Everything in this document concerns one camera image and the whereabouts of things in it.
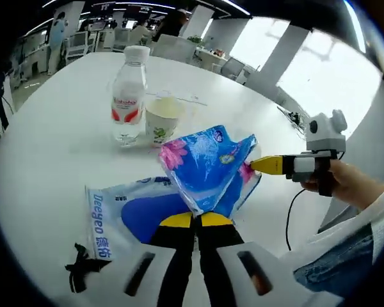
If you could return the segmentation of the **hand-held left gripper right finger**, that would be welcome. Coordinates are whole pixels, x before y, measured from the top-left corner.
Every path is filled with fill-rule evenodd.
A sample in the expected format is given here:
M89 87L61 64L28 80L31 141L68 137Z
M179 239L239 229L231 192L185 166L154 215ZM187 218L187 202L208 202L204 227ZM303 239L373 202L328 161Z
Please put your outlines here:
M269 251L244 242L231 220L203 214L197 219L196 234L212 306L309 305L313 293Z

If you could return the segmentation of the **person's right hand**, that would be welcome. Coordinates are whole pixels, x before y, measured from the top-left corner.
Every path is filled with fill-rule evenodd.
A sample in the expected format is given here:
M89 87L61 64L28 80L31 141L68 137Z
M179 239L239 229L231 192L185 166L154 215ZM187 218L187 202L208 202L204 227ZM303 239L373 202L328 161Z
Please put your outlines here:
M363 194L367 177L356 167L339 160L331 160L329 173L335 179L332 194L339 200L357 208L366 208Z

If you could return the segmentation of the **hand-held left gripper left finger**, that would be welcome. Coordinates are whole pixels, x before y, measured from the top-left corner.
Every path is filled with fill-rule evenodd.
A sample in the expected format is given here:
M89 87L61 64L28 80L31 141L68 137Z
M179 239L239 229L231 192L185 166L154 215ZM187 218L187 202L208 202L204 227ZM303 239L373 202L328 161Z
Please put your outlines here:
M192 269L192 214L170 216L149 244L113 260L92 278L93 306L182 306Z

